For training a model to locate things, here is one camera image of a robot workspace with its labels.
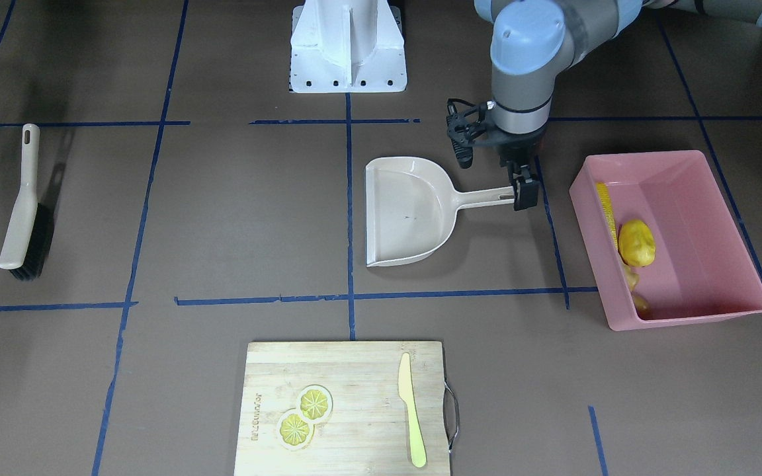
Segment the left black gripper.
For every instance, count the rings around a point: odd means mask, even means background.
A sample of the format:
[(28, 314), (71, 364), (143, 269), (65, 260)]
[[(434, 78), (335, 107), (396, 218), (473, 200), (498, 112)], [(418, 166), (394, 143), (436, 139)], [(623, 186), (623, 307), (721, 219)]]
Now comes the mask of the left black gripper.
[(521, 166), (520, 177), (513, 180), (515, 211), (538, 205), (540, 181), (529, 165), (538, 156), (546, 131), (547, 127), (540, 127), (535, 132), (525, 134), (511, 134), (499, 128), (492, 131), (492, 139), (496, 139), (495, 148), (499, 154), (499, 165)]

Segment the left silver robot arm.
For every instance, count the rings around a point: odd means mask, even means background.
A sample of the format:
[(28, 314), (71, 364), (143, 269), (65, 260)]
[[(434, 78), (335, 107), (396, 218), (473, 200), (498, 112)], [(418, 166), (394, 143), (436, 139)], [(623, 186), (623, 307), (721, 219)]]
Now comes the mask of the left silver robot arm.
[(529, 168), (550, 117), (554, 84), (563, 71), (632, 24), (642, 9), (674, 8), (762, 27), (762, 1), (477, 1), (492, 24), (491, 99), (474, 107), (477, 120), (460, 140), (481, 134), (506, 168), (515, 210), (535, 207), (539, 180)]

